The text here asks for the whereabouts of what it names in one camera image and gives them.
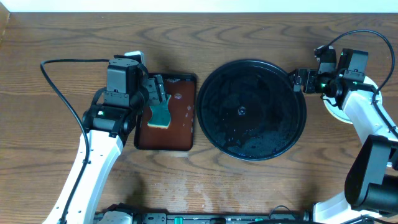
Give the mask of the green yellow sponge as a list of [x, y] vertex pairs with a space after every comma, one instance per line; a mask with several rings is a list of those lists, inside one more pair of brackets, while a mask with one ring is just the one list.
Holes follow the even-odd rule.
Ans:
[[152, 128], [168, 129], [171, 123], [171, 115], [169, 111], [169, 100], [171, 95], [166, 95], [166, 100], [159, 105], [151, 105], [150, 110], [152, 116], [148, 120], [147, 125]]

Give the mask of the light blue plate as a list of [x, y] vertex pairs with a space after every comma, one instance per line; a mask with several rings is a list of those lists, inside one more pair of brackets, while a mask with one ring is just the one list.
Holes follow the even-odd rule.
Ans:
[[[376, 89], [378, 88], [377, 84], [374, 81], [372, 81], [369, 77], [365, 77], [364, 83], [373, 85]], [[332, 106], [336, 103], [336, 100], [334, 98], [329, 98], [327, 96], [321, 96], [321, 99], [323, 100], [325, 107], [327, 108], [327, 110], [333, 117], [335, 117], [336, 119], [338, 119], [344, 123], [352, 124], [351, 120], [348, 118], [348, 116], [342, 110], [340, 110], [337, 106]], [[379, 100], [380, 103], [382, 103], [381, 93], [378, 94], [376, 99]]]

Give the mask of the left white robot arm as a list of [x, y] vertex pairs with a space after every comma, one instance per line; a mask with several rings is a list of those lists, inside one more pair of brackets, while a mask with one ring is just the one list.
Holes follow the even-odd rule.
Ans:
[[93, 223], [109, 172], [135, 127], [129, 119], [135, 119], [146, 105], [161, 105], [168, 99], [159, 74], [140, 81], [129, 108], [98, 104], [101, 95], [115, 94], [107, 88], [99, 89], [80, 121], [83, 132], [78, 154], [46, 223]]

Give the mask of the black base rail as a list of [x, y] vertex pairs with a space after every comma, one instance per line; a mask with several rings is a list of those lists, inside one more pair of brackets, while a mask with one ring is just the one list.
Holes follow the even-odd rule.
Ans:
[[114, 204], [94, 215], [94, 223], [212, 224], [212, 223], [311, 223], [310, 214], [273, 210], [270, 213], [170, 213], [166, 209]]

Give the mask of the round black tray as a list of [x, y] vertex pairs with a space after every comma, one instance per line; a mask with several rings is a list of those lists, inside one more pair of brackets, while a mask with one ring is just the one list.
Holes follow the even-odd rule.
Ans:
[[197, 118], [208, 140], [223, 153], [245, 161], [273, 159], [303, 133], [307, 107], [288, 73], [261, 60], [235, 60], [203, 82]]

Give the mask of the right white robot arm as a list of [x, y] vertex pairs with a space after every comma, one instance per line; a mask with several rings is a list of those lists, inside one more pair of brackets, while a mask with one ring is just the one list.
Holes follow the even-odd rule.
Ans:
[[353, 124], [362, 148], [345, 180], [345, 189], [313, 207], [317, 223], [348, 223], [397, 215], [397, 126], [382, 106], [379, 89], [363, 73], [350, 75], [298, 69], [289, 73], [297, 92], [321, 93], [331, 107], [342, 111]]

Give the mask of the rectangular brown water tray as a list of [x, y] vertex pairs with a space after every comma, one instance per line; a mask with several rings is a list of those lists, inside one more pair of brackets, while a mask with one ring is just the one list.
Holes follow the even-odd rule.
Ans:
[[146, 107], [137, 117], [134, 146], [140, 150], [189, 151], [193, 146], [197, 79], [193, 74], [162, 74], [170, 95], [168, 128], [149, 126], [152, 110]]

